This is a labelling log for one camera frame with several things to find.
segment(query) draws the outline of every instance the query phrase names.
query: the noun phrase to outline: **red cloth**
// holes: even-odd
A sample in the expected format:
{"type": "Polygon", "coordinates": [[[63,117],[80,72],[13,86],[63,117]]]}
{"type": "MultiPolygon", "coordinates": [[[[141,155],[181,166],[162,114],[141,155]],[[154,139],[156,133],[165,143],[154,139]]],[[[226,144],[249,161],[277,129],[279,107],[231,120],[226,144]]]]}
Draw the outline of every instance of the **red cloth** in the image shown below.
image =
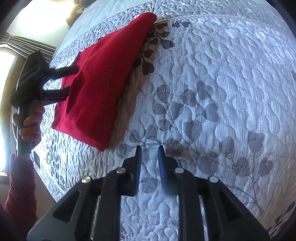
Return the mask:
{"type": "Polygon", "coordinates": [[[71,89],[56,105],[53,129],[100,151],[108,147],[117,98],[155,20],[155,14],[143,13],[78,54],[73,65],[79,72],[62,80],[62,88],[71,89]]]}
{"type": "Polygon", "coordinates": [[[37,215],[34,167],[31,160],[19,160],[14,153],[10,157],[10,190],[4,211],[20,233],[27,237],[37,215]]]}

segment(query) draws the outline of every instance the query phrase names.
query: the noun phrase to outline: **hand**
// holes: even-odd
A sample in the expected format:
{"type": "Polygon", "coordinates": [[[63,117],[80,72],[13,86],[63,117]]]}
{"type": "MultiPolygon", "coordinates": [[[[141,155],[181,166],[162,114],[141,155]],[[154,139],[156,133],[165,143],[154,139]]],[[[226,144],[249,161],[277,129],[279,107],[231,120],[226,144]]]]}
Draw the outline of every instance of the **hand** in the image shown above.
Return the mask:
{"type": "MultiPolygon", "coordinates": [[[[44,112],[45,112],[45,109],[43,108],[43,106],[38,106],[36,108],[36,113],[27,117],[27,119],[25,119],[24,121],[25,128],[22,128],[19,131],[24,141],[33,142],[33,148],[36,147],[41,142],[40,124],[41,124],[42,115],[44,114],[44,112]]],[[[20,123],[20,119],[17,113],[13,114],[12,123],[14,126],[14,133],[15,133],[15,128],[20,123]]],[[[21,159],[29,160],[30,155],[29,154],[24,155],[23,157],[21,157],[21,159]]]]}

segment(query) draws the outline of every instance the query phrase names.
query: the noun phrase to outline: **blue rubber tip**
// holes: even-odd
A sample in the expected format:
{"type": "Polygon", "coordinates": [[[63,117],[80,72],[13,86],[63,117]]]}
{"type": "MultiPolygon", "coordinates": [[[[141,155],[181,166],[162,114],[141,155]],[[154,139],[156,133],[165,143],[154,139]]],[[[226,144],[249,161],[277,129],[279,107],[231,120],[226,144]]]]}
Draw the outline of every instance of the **blue rubber tip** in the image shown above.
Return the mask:
{"type": "Polygon", "coordinates": [[[139,190],[139,180],[140,180],[140,172],[141,172],[141,164],[142,164],[142,148],[138,145],[135,154],[135,162],[136,162],[136,173],[134,177],[135,182],[135,194],[138,193],[139,190]]]}
{"type": "Polygon", "coordinates": [[[159,164],[159,171],[160,171],[160,179],[161,179],[161,185],[163,187],[163,190],[165,192],[168,192],[168,179],[165,171],[165,151],[163,149],[163,146],[160,146],[158,148],[158,164],[159,164]]]}

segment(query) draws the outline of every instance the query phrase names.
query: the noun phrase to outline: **bed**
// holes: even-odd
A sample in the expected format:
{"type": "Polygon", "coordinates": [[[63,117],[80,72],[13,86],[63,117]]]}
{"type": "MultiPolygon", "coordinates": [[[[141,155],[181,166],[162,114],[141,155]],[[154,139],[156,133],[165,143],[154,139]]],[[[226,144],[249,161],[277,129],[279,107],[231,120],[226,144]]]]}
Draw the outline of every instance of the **bed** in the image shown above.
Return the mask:
{"type": "Polygon", "coordinates": [[[110,147],[99,152],[51,129],[55,105],[47,106],[38,174],[58,201],[83,176],[105,176],[141,145],[139,194],[122,198],[120,238],[177,240],[177,198],[163,194],[157,163],[164,145],[195,176],[219,177],[275,236],[296,200],[295,37],[265,0],[98,0],[51,67],[70,65],[144,12],[158,20],[118,100],[110,147]]]}

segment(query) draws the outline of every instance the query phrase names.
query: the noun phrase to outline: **black metal bracket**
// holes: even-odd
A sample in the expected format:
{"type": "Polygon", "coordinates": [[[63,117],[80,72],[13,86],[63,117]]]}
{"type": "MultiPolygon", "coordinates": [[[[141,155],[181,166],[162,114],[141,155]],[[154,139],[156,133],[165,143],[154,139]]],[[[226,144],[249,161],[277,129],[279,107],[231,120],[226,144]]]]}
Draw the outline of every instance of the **black metal bracket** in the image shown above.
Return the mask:
{"type": "Polygon", "coordinates": [[[125,159],[106,177],[83,177],[43,216],[28,234],[28,241],[89,241],[98,196],[101,196],[94,241],[119,241],[121,196],[138,192],[142,149],[125,159]]]}
{"type": "Polygon", "coordinates": [[[179,198],[179,241],[204,241],[199,195],[202,196],[210,241],[269,241],[264,227],[216,177],[195,177],[158,149],[161,183],[179,198]]]}

